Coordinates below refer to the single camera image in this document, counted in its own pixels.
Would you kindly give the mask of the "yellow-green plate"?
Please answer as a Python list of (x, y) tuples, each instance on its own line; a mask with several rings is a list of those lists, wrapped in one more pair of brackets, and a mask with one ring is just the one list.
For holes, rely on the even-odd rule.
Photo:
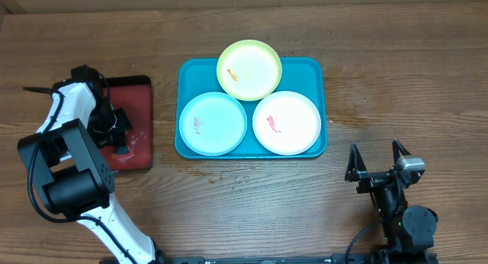
[(279, 85), (282, 64), (277, 52), (259, 40), (240, 40), (229, 45), (217, 61), (217, 81), (229, 95), (257, 101)]

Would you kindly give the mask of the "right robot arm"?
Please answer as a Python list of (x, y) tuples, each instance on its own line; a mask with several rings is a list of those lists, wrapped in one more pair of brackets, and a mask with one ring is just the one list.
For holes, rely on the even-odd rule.
[[(409, 206), (404, 190), (416, 184), (425, 172), (422, 158), (411, 154), (398, 140), (392, 141), (393, 165), (383, 172), (369, 172), (355, 143), (350, 146), (345, 181), (356, 182), (358, 194), (368, 194), (379, 221), (363, 229), (348, 245), (339, 263), (437, 263), (429, 253), (434, 246), (438, 215), (430, 208)], [(382, 226), (386, 244), (368, 254), (353, 256), (354, 244), (377, 226)]]

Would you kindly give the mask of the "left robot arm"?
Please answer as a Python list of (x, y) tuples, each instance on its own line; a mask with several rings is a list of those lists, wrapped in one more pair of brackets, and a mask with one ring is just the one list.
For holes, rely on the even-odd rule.
[(30, 91), (52, 98), (46, 120), (17, 145), (34, 210), (52, 223), (89, 229), (113, 254), (112, 263), (169, 262), (115, 195), (116, 172), (153, 165), (150, 78), (107, 78), (82, 65), (68, 79)]

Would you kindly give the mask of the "light blue plate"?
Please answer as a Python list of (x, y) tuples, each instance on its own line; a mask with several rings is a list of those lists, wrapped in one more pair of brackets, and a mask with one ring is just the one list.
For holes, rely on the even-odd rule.
[(247, 131), (247, 115), (234, 97), (206, 92), (184, 106), (178, 131), (191, 151), (202, 156), (222, 156), (242, 142)]

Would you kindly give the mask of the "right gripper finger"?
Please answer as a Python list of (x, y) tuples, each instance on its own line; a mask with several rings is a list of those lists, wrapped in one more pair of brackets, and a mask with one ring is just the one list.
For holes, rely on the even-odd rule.
[(401, 156), (408, 156), (410, 152), (401, 144), (398, 139), (392, 141), (393, 162), (397, 163)]
[(367, 173), (367, 168), (357, 148), (356, 143), (352, 143), (349, 151), (349, 160), (346, 169), (347, 175), (358, 175)]

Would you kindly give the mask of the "red green sponge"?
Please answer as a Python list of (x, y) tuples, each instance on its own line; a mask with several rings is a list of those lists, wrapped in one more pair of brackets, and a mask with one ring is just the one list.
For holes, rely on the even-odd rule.
[(133, 143), (118, 143), (115, 147), (113, 152), (111, 153), (111, 157), (113, 159), (120, 160), (122, 162), (127, 161), (135, 156)]

